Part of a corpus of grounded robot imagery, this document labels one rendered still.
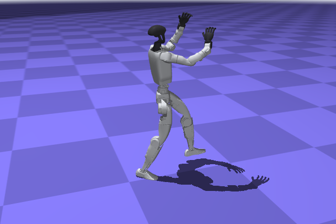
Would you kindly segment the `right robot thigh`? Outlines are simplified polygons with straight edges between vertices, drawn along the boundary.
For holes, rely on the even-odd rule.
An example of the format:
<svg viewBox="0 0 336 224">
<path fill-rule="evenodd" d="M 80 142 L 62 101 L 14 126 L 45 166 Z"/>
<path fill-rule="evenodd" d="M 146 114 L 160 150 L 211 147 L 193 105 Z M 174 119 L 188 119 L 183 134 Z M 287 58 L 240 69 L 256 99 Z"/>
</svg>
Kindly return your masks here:
<svg viewBox="0 0 336 224">
<path fill-rule="evenodd" d="M 166 99 L 161 99 L 160 103 L 158 104 L 158 114 L 165 115 L 160 117 L 159 136 L 154 136 L 152 139 L 158 139 L 161 146 L 167 139 L 172 126 L 172 107 L 167 103 Z"/>
</svg>

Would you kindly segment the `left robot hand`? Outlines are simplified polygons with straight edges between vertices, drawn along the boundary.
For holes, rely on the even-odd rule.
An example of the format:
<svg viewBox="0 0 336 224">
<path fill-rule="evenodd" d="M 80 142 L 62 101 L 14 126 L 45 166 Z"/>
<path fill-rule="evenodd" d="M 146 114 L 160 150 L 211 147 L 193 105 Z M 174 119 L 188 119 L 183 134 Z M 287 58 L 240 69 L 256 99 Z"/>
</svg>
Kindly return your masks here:
<svg viewBox="0 0 336 224">
<path fill-rule="evenodd" d="M 185 28 L 185 24 L 188 22 L 190 17 L 193 17 L 193 15 L 191 15 L 190 13 L 184 13 L 183 12 L 181 17 L 179 15 L 179 24 L 177 26 L 177 29 L 179 29 L 180 26 Z"/>
</svg>

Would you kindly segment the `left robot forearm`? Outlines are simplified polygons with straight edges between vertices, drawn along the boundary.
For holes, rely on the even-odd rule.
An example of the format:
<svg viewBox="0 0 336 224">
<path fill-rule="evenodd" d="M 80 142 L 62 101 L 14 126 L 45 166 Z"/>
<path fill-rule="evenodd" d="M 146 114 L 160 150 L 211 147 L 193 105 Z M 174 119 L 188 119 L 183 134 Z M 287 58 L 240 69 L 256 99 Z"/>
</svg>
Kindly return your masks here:
<svg viewBox="0 0 336 224">
<path fill-rule="evenodd" d="M 172 43 L 177 44 L 178 41 L 179 41 L 179 39 L 180 39 L 180 37 L 183 35 L 183 30 L 184 30 L 184 27 L 180 26 L 179 29 L 176 30 L 176 33 L 174 34 L 174 36 L 169 41 L 171 41 Z"/>
</svg>

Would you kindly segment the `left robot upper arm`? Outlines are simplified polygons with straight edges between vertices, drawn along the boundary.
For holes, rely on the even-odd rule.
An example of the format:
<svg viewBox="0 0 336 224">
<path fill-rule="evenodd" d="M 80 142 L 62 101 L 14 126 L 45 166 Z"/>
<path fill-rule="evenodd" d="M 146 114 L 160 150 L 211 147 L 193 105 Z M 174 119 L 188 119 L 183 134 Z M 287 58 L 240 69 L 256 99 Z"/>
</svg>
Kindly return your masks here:
<svg viewBox="0 0 336 224">
<path fill-rule="evenodd" d="M 161 46 L 162 48 L 165 48 L 167 51 L 174 51 L 175 49 L 175 45 L 171 41 L 169 41 L 166 45 L 161 45 Z M 150 48 L 152 47 L 153 45 L 150 46 Z"/>
</svg>

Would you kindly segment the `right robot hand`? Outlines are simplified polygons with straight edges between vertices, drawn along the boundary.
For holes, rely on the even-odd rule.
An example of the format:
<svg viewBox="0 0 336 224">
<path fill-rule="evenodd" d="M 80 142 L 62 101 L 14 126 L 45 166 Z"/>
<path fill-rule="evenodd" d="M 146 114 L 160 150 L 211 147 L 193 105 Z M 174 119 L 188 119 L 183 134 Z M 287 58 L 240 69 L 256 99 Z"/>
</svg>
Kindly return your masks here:
<svg viewBox="0 0 336 224">
<path fill-rule="evenodd" d="M 210 32 L 209 32 L 209 30 L 210 30 Z M 205 40 L 205 43 L 209 43 L 209 42 L 211 43 L 210 48 L 212 48 L 212 41 L 211 40 L 213 39 L 215 30 L 216 30 L 216 28 L 209 27 L 209 28 L 205 29 L 205 34 L 204 34 L 204 32 L 202 33 L 202 35 L 204 37 L 204 40 Z M 204 43 L 204 46 L 205 46 L 205 43 Z"/>
</svg>

